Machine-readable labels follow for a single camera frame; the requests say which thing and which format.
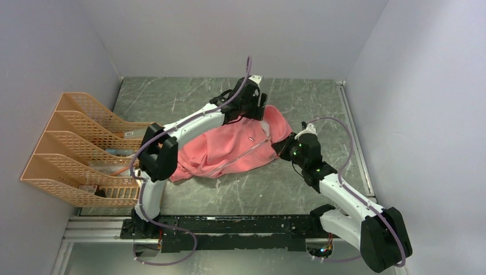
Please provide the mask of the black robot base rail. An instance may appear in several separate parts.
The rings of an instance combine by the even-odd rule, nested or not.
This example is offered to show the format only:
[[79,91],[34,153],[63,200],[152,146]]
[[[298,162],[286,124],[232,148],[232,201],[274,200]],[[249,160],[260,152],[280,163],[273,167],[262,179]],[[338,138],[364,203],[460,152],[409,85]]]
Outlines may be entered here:
[[316,217],[297,215],[161,215],[159,225],[143,231],[131,218],[121,226],[120,239],[151,244],[162,253],[196,250],[287,249],[306,252],[328,243]]

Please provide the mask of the pink zip-up jacket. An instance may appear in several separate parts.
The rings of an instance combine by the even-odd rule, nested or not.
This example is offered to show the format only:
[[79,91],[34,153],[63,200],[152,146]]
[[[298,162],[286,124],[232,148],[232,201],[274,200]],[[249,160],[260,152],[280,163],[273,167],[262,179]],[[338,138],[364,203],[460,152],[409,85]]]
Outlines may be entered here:
[[211,129],[184,145],[170,181],[194,176],[218,178],[265,166],[277,158],[272,144],[283,141],[291,132],[281,112],[268,105],[262,121],[243,118]]

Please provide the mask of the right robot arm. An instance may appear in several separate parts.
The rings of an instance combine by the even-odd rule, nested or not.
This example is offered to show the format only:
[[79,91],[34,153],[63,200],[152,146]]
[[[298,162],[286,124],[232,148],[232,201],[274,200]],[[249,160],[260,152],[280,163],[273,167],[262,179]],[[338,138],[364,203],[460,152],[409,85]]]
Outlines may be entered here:
[[401,264],[413,253],[402,214],[367,199],[349,186],[338,171],[323,160],[318,137],[310,132],[291,133],[272,148],[282,160],[301,168],[305,183],[330,198],[331,205],[313,211],[309,230],[316,237],[331,233],[359,250],[374,272]]

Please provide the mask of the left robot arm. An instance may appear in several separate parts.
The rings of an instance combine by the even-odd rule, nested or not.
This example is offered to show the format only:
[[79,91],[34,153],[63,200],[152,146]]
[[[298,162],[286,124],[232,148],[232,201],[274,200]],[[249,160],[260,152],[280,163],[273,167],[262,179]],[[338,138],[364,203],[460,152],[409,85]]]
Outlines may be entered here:
[[156,218],[164,184],[177,169],[178,152],[184,145],[239,118],[262,120],[267,96],[260,90],[261,82],[262,76],[245,76],[234,89],[212,98],[188,117],[162,127],[153,123],[146,129],[129,165],[130,175],[141,184],[131,219],[142,237],[151,238],[158,232]]

